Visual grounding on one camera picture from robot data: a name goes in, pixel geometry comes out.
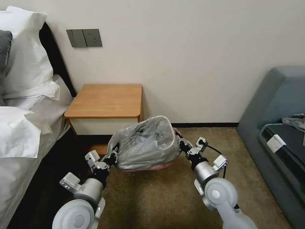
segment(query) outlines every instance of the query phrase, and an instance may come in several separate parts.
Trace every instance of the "black headboard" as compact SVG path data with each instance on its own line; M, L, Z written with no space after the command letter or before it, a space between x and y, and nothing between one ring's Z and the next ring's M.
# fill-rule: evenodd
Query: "black headboard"
M70 90L72 97L75 97L76 92L72 85L66 66L64 64L63 57L61 56L57 43L47 23L44 23L42 29L39 31L39 38L41 44L43 45L44 49L48 54L50 63L53 67L54 74L60 75L60 77L63 79L68 89Z

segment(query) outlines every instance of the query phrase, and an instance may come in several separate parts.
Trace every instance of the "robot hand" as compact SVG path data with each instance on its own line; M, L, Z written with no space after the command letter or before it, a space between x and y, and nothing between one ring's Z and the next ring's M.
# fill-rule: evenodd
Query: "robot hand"
M191 163L191 169L196 173L194 184L203 203L210 211L217 210L222 221L223 229L257 229L254 222L242 214L237 204L238 195L234 185L225 178L225 169L228 161L218 150L208 145L200 137L194 147L176 131L180 150L185 152L186 158ZM218 152L220 155L210 166L208 160L202 156L206 147ZM224 168L223 178L217 178L219 171Z
M80 185L80 179L68 173L60 184L73 193L74 200L62 206L54 217L53 229L96 229L98 220L105 207L102 191L106 187L106 179L111 166L118 160L119 144L112 152L100 159L95 150L86 154L92 174L85 183Z

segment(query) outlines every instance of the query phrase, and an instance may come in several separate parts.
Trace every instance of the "black wire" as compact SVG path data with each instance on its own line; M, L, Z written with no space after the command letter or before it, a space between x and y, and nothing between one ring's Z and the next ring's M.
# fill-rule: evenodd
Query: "black wire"
M204 142L204 145L207 146L208 148L210 148L210 149L216 151L216 152L219 153L220 155L223 155L219 150L215 149L215 148L212 147L212 146L209 146L209 145L206 144L205 142ZM225 168L223 169L222 178L225 178L225 176L226 176L226 170L227 170L227 167L225 166Z

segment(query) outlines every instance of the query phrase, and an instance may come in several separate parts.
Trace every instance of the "white drawer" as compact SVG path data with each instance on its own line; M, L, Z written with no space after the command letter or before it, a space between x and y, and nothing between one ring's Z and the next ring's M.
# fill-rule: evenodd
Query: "white drawer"
M78 135L112 135L119 129L138 123L138 119L70 119L70 122Z

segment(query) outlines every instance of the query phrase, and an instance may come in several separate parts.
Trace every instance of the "sofa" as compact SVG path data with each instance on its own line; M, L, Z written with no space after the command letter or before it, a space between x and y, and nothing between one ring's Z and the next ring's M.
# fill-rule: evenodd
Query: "sofa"
M305 66L272 68L245 110L237 132L293 228L305 228L304 133L282 125L305 112ZM275 153L267 146L278 134L286 143Z

